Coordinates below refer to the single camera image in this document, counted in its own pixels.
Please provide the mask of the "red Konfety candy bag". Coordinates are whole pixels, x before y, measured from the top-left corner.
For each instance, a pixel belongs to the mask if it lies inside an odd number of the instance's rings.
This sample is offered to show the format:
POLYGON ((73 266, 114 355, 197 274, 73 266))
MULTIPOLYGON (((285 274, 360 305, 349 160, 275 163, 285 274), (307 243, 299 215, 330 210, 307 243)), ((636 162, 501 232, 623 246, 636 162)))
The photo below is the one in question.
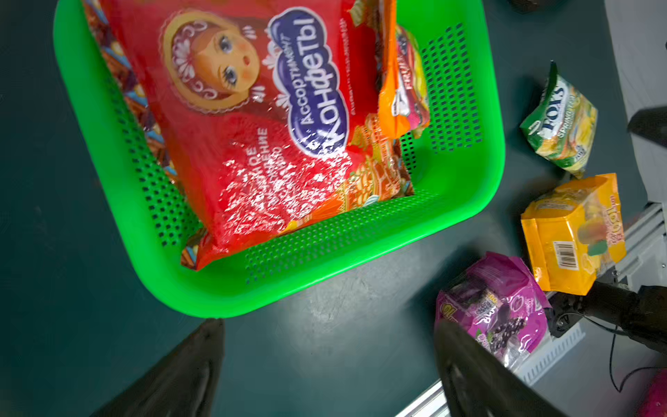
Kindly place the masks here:
POLYGON ((149 150, 201 229, 200 270, 413 194, 393 1, 87 1, 90 32, 149 150))

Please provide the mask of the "orange Fox's candy bag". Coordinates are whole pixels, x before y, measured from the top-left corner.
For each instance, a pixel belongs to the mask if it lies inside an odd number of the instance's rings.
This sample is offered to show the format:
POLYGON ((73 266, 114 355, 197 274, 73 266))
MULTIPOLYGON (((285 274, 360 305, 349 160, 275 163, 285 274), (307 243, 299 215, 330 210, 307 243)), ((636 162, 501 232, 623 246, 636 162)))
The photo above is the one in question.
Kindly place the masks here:
POLYGON ((356 1, 349 11, 354 26, 376 35, 378 110, 374 127, 384 137, 422 136, 431 117, 427 77, 416 37, 398 24, 395 1, 356 1))

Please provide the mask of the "green Fox's candy bag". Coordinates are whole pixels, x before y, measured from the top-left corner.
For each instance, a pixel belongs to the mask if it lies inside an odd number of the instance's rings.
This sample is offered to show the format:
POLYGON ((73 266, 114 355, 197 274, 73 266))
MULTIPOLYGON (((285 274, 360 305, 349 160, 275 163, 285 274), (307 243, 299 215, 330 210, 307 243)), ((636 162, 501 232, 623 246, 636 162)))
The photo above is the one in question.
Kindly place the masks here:
POLYGON ((580 179, 592 153, 598 119, 598 109, 551 62, 540 103, 520 129, 537 155, 580 179))

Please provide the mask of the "green plastic basket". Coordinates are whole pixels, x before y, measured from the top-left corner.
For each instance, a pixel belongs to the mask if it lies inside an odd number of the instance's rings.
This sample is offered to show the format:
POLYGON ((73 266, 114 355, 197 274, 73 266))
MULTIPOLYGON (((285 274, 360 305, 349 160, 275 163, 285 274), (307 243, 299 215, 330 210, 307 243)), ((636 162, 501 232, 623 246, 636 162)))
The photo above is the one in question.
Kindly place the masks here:
POLYGON ((54 50, 110 210, 139 280, 188 316, 241 316, 471 218, 493 199, 505 134, 480 1, 401 1, 416 37, 432 121, 401 145, 414 195, 319 222, 202 271, 181 252, 200 226, 149 151, 90 34, 83 5, 57 4, 54 50))

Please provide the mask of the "purple grape candy bag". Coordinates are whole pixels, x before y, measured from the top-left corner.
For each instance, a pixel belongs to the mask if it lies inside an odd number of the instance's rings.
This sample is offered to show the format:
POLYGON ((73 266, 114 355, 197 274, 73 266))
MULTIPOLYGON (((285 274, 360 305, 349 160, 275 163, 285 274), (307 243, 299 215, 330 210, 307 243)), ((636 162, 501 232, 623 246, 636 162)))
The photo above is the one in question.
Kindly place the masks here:
POLYGON ((488 252, 436 300, 435 321, 460 325, 506 368, 516 370, 548 330, 545 293, 519 257, 488 252))

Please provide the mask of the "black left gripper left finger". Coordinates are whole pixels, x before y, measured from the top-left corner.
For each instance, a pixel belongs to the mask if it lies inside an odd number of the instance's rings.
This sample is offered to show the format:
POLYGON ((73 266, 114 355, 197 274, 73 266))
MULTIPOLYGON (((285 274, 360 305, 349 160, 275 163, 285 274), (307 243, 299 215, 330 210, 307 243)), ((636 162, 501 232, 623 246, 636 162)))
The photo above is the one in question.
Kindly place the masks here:
POLYGON ((95 416, 210 416, 225 354, 225 322, 208 319, 95 416))

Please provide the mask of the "yellow corn candy bag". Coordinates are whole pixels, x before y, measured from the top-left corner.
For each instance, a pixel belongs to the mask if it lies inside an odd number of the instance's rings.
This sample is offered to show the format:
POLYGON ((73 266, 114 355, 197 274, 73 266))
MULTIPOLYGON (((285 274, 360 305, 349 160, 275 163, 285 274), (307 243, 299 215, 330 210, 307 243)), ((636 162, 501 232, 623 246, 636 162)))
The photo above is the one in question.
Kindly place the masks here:
POLYGON ((521 226, 533 275, 545 292, 587 295, 626 254, 618 179, 573 180, 531 202, 521 226))

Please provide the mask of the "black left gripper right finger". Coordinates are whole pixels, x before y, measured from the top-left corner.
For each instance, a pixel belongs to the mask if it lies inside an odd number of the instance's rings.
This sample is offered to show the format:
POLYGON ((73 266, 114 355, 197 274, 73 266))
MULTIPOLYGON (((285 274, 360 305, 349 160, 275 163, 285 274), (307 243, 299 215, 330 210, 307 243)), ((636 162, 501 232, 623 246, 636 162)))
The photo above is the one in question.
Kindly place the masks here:
POLYGON ((435 326, 437 369, 452 416, 561 416, 451 321, 435 326))

